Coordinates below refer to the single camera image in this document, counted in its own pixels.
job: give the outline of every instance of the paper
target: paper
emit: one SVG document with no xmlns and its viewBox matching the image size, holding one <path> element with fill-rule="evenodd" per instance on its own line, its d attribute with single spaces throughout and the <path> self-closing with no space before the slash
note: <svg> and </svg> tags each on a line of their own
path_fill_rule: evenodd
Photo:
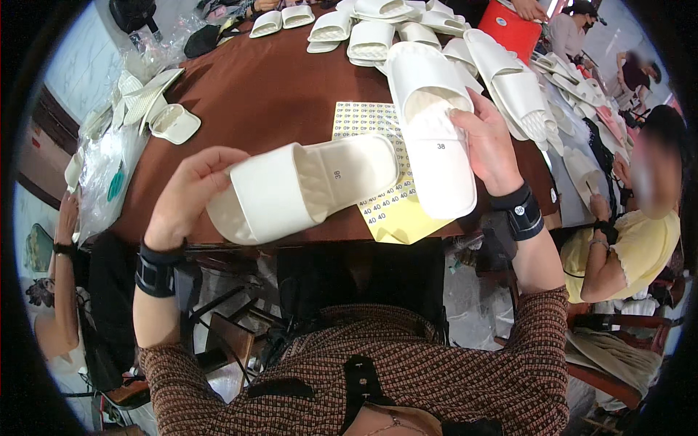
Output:
<svg viewBox="0 0 698 436">
<path fill-rule="evenodd" d="M 395 106 L 387 103 L 337 102 L 332 139 L 366 133 L 377 133 L 388 138 L 395 147 L 400 166 L 395 186 L 357 205 L 373 239 L 409 245 L 453 221 L 434 220 L 419 205 L 410 159 L 397 126 Z"/>
</svg>

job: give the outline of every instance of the red container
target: red container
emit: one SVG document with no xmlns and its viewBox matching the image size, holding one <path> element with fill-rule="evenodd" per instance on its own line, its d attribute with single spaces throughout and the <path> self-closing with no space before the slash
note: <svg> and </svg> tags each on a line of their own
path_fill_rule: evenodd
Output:
<svg viewBox="0 0 698 436">
<path fill-rule="evenodd" d="M 516 52 L 526 65 L 543 28 L 526 21 L 499 0 L 491 0 L 477 27 L 511 52 Z"/>
</svg>

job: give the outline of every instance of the brown knit sweater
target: brown knit sweater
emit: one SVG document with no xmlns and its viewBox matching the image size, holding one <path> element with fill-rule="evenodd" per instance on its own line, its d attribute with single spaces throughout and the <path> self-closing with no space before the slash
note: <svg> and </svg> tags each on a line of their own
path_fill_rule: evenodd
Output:
<svg viewBox="0 0 698 436">
<path fill-rule="evenodd" d="M 569 413 L 567 298 L 564 287 L 522 296 L 498 352 L 439 345 L 431 325 L 404 309 L 337 306 L 325 312 L 333 327 L 296 339 L 228 405 L 181 346 L 142 349 L 140 361 L 163 435 L 337 435 L 357 389 L 443 423 L 490 419 L 505 435 L 556 435 Z"/>
</svg>

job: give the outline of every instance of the hair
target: hair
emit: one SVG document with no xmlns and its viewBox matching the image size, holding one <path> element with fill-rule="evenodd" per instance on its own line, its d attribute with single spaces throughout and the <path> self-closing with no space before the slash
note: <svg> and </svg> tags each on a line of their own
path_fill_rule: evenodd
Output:
<svg viewBox="0 0 698 436">
<path fill-rule="evenodd" d="M 562 8 L 560 13 L 566 15 L 570 15 L 570 13 L 582 15 L 589 14 L 592 18 L 598 18 L 599 16 L 599 13 L 596 11 L 594 5 L 586 0 L 574 0 L 574 3 L 571 6 Z"/>
<path fill-rule="evenodd" d="M 657 77 L 654 78 L 654 81 L 656 84 L 659 84 L 659 82 L 662 81 L 662 71 L 659 69 L 659 65 L 657 65 L 656 62 L 653 62 L 650 67 L 652 67 L 655 73 L 657 73 Z"/>
<path fill-rule="evenodd" d="M 686 124 L 676 109 L 667 105 L 656 106 L 647 116 L 642 132 L 658 139 L 664 148 L 677 152 L 683 169 L 691 166 L 694 150 L 688 139 Z"/>
<path fill-rule="evenodd" d="M 53 284 L 52 278 L 34 279 L 34 284 L 25 292 L 25 294 L 29 295 L 29 303 L 35 306 L 41 306 L 44 303 L 47 307 L 52 308 L 54 295 L 48 290 L 48 286 Z"/>
</svg>

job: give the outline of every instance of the wooden table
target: wooden table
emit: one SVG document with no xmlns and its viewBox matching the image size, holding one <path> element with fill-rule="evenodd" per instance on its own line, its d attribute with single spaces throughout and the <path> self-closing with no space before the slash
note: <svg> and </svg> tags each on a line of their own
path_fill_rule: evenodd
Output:
<svg viewBox="0 0 698 436">
<path fill-rule="evenodd" d="M 313 5 L 316 17 L 331 10 Z M 251 26 L 247 22 L 240 29 Z M 311 29 L 311 25 L 284 29 L 256 39 L 236 36 L 181 65 L 186 70 L 165 97 L 201 118 L 201 128 L 182 145 L 150 138 L 112 231 L 127 242 L 140 241 L 155 202 L 179 163 L 209 146 L 230 146 L 255 155 L 291 142 L 317 144 L 332 137 L 336 102 L 392 102 L 385 76 L 375 68 L 349 63 L 347 41 L 329 53 L 307 53 Z M 540 152 L 531 141 L 514 141 L 514 149 L 521 174 L 532 186 L 544 216 L 554 215 L 558 211 L 550 195 L 554 185 Z M 478 181 L 476 210 L 433 236 L 476 230 L 480 214 L 489 208 L 488 198 Z M 275 245 L 358 239 L 372 239 L 371 233 L 359 209 L 348 207 Z M 206 212 L 188 241 L 199 247 L 227 245 Z"/>
</svg>

